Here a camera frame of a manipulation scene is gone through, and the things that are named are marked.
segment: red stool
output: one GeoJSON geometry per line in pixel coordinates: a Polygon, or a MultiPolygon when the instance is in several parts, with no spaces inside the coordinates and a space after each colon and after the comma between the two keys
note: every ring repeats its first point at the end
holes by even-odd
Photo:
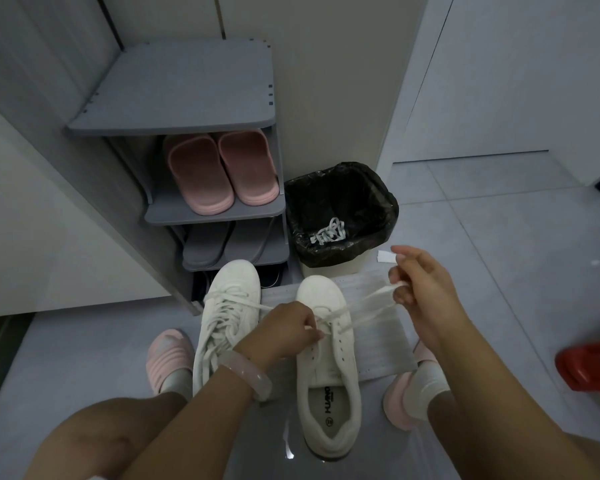
{"type": "Polygon", "coordinates": [[[600,342],[561,351],[555,367],[571,389],[600,392],[600,342]]]}

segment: trash bin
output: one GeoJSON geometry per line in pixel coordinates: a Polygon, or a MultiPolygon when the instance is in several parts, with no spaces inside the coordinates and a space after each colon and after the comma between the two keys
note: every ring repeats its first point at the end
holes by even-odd
{"type": "Polygon", "coordinates": [[[285,183],[285,194],[290,238],[305,276],[357,273],[398,220],[395,197],[362,163],[343,162],[293,178],[285,183]]]}

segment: person's left hand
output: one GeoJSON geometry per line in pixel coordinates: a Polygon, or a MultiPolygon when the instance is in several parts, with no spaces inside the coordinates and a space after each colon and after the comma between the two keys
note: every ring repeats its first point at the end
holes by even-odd
{"type": "Polygon", "coordinates": [[[266,362],[272,363],[281,357],[298,355],[323,337],[324,333],[316,329],[311,308],[299,301],[293,301],[282,303],[270,311],[262,322],[236,345],[235,350],[245,350],[258,357],[266,355],[266,362]]]}

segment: bracelet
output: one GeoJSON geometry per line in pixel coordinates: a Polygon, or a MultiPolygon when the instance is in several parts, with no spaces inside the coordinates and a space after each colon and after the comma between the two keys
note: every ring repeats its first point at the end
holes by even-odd
{"type": "Polygon", "coordinates": [[[271,395],[271,379],[242,354],[235,350],[227,350],[218,358],[218,366],[220,365],[224,365],[251,386],[258,401],[266,401],[271,395]]]}

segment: plastic bag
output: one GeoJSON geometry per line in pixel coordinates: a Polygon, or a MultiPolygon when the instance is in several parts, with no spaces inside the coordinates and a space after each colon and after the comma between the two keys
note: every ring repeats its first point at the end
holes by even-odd
{"type": "Polygon", "coordinates": [[[335,266],[386,242],[398,220],[398,202],[367,165],[343,162],[285,183],[287,223],[300,261],[335,266]],[[337,217],[346,239],[312,244],[310,236],[337,217]]]}

